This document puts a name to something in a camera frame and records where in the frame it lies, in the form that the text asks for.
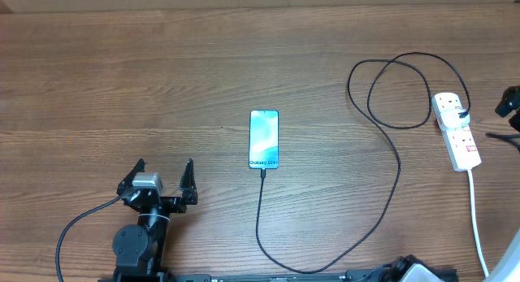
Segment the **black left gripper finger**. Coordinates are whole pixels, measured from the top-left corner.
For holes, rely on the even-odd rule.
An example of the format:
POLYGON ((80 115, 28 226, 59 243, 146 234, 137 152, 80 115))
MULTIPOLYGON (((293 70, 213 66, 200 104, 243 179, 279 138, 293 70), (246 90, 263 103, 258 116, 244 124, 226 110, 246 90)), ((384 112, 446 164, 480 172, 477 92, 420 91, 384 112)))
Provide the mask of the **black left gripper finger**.
POLYGON ((186 205, 196 205, 198 203, 198 192, 194 178, 194 161, 190 158, 181 176, 179 189, 186 205))
POLYGON ((116 193, 122 194, 125 189, 132 187, 132 182, 139 172, 145 171, 145 160, 140 158, 134 168, 121 180, 117 186, 116 193))

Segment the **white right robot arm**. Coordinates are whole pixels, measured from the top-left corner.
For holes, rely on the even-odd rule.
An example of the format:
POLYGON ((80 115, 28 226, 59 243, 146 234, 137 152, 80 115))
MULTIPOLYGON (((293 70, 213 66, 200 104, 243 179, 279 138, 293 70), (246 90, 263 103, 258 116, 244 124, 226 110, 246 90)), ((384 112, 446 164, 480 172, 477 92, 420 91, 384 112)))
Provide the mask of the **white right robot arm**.
MULTIPOLYGON (((511 241, 497 266, 489 271, 485 262, 479 238, 476 217, 475 180, 472 169, 482 160, 470 130, 469 110, 462 107, 461 99, 455 93, 438 93, 431 100, 435 117, 450 157, 454 171, 465 171, 468 175, 470 191, 470 218, 477 255, 486 281, 519 280, 519 235, 511 241)), ((385 281, 447 281, 454 273, 444 274, 425 266, 413 256, 398 258, 386 271, 385 281)))

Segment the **Galaxy smartphone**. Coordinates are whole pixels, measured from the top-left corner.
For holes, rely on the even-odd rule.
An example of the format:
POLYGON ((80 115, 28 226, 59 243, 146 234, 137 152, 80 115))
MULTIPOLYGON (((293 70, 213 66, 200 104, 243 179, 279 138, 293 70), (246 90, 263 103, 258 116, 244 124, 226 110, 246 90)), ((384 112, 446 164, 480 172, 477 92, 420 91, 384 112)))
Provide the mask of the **Galaxy smartphone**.
POLYGON ((249 167, 277 169, 280 165, 277 110, 253 110, 249 114, 249 167))

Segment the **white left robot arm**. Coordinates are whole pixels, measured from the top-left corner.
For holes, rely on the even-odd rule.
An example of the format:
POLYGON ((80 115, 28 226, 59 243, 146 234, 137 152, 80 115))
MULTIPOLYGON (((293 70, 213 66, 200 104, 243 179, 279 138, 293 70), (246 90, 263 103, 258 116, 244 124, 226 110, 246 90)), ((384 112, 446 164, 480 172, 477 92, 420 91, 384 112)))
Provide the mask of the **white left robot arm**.
POLYGON ((117 197, 76 216, 63 229, 56 245, 54 262, 58 281, 63 281, 60 265, 61 247, 71 227, 94 212, 123 204, 138 213, 137 222, 122 227, 115 234, 112 249, 116 257, 112 281, 174 281, 175 276, 163 266, 170 215, 184 214, 188 206, 198 203, 194 178, 194 161, 189 159, 180 178, 178 197, 163 196, 163 183, 157 172, 147 172, 146 162, 139 159, 119 182, 117 197))

